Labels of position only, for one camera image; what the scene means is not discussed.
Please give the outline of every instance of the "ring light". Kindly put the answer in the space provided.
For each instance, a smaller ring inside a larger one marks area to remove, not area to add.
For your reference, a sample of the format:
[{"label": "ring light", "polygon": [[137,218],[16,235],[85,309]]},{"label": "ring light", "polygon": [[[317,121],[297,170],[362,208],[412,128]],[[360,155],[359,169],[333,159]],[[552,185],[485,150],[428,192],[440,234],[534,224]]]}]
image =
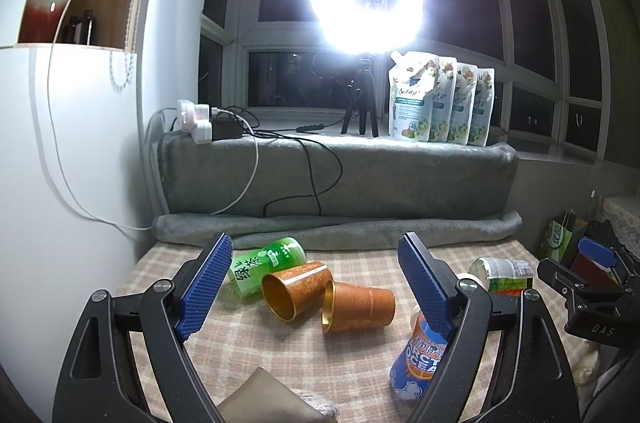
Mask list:
[{"label": "ring light", "polygon": [[423,0],[399,0],[391,10],[354,0],[311,0],[326,40],[349,54],[383,53],[411,42],[422,25]]}]

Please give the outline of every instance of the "gray blanket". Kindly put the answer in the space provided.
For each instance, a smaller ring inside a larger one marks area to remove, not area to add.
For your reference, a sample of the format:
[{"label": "gray blanket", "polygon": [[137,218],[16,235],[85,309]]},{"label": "gray blanket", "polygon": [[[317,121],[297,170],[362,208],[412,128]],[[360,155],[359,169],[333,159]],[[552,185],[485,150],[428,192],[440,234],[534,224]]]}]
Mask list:
[{"label": "gray blanket", "polygon": [[166,243],[203,246],[217,231],[231,236],[236,249],[264,247],[282,237],[294,237],[305,250],[390,249],[408,231],[429,247],[499,241],[522,224],[516,212],[482,221],[444,219],[353,219],[288,215],[262,219],[237,215],[176,213],[155,221],[156,236]]},{"label": "gray blanket", "polygon": [[[344,167],[322,194],[322,215],[360,219],[487,219],[501,215],[517,158],[513,148],[409,143],[390,138],[309,136],[327,145]],[[227,212],[262,217],[270,200],[311,194],[305,152],[293,140],[258,140],[260,163],[246,195]],[[328,150],[306,142],[318,191],[339,173]],[[211,213],[230,204],[254,168],[251,138],[196,145],[186,133],[167,133],[158,145],[162,189],[171,213]],[[267,217],[318,215],[312,197],[276,202]]]}]

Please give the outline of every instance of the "orange cup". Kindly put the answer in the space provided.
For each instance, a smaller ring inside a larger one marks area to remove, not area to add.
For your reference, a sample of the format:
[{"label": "orange cup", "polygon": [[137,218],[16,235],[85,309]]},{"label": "orange cup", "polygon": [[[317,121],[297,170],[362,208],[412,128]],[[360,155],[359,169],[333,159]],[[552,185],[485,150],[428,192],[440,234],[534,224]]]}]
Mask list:
[{"label": "orange cup", "polygon": [[388,326],[396,314],[396,297],[388,289],[329,281],[322,303],[322,331],[353,331]]},{"label": "orange cup", "polygon": [[322,297],[332,278],[329,268],[316,260],[268,273],[262,277],[262,294],[273,314],[290,322]]}]

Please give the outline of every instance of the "white plug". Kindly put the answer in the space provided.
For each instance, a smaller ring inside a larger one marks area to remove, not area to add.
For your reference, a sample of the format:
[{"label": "white plug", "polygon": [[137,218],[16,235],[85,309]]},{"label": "white plug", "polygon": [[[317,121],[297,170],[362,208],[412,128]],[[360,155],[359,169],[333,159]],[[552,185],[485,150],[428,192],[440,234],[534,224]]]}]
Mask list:
[{"label": "white plug", "polygon": [[191,129],[191,138],[198,145],[210,144],[213,138],[213,129],[208,119],[197,119],[196,125]]},{"label": "white plug", "polygon": [[177,111],[180,130],[190,132],[193,140],[199,145],[211,143],[213,129],[209,105],[196,104],[188,99],[179,99]]}]

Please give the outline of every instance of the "black adapter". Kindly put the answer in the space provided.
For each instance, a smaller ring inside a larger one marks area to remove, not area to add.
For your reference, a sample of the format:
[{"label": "black adapter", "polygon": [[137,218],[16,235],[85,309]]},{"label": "black adapter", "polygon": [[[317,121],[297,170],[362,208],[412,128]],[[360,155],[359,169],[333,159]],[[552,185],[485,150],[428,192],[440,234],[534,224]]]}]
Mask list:
[{"label": "black adapter", "polygon": [[219,116],[211,121],[211,126],[212,141],[242,137],[242,124],[235,117]]}]

